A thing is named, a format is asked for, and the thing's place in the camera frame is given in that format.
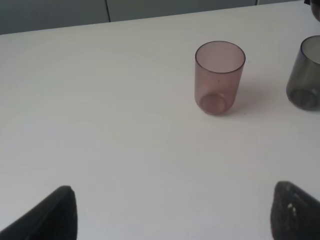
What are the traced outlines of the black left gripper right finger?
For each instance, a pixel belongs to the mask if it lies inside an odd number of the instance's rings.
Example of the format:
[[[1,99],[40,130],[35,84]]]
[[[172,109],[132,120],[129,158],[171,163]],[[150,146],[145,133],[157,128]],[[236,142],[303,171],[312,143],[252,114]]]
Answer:
[[[270,226],[275,240],[318,240],[320,201],[289,181],[279,181],[274,188]]]

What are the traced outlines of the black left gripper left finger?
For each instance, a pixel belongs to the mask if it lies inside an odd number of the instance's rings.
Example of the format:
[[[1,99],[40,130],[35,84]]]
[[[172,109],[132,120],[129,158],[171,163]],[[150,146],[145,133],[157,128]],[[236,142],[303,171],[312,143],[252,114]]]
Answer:
[[[58,187],[0,232],[2,240],[76,240],[78,211],[70,186]]]

